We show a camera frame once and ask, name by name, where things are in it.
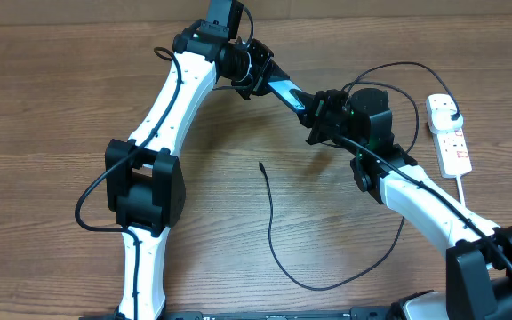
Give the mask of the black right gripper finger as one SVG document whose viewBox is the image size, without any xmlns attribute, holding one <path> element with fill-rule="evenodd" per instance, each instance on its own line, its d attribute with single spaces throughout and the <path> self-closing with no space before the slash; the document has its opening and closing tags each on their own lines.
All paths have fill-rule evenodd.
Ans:
<svg viewBox="0 0 512 320">
<path fill-rule="evenodd" d="M 290 94 L 298 101 L 298 104 L 302 107 L 310 107 L 313 104 L 315 98 L 314 94 L 310 94 L 298 89 L 291 89 Z"/>
<path fill-rule="evenodd" d="M 316 122 L 316 115 L 313 112 L 298 113 L 297 117 L 300 121 L 300 124 L 308 129 L 311 129 Z"/>
</svg>

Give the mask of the Samsung Galaxy smartphone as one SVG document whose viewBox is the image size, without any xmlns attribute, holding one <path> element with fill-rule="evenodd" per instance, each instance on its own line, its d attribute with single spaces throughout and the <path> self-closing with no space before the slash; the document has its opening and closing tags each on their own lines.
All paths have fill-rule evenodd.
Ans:
<svg viewBox="0 0 512 320">
<path fill-rule="evenodd" d="M 301 114 L 305 111 L 304 103 L 298 97 L 302 90 L 293 81 L 280 80 L 269 82 L 268 88 L 294 113 Z"/>
</svg>

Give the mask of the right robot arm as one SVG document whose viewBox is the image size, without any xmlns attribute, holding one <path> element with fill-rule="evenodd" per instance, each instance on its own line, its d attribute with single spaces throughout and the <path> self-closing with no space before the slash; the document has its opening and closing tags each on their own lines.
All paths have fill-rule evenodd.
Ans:
<svg viewBox="0 0 512 320">
<path fill-rule="evenodd" d="M 392 133 L 388 94 L 289 91 L 309 128 L 308 143 L 327 140 L 354 155 L 357 186 L 410 221 L 444 256 L 444 292 L 395 303 L 391 319 L 512 319 L 512 226 L 473 213 L 438 187 Z"/>
</svg>

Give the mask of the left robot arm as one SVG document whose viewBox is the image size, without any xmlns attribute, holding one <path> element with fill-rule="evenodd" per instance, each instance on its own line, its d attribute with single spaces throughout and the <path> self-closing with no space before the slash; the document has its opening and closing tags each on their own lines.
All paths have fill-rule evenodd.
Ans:
<svg viewBox="0 0 512 320">
<path fill-rule="evenodd" d="M 221 78 L 244 99 L 270 92 L 293 112 L 304 110 L 272 52 L 237 30 L 248 9 L 239 1 L 212 1 L 205 19 L 176 35 L 172 48 L 155 49 L 171 62 L 156 101 L 128 140 L 105 153 L 108 208 L 123 232 L 125 276 L 117 319 L 158 319 L 165 294 L 164 252 L 183 211 L 186 188 L 180 152 L 196 113 Z"/>
</svg>

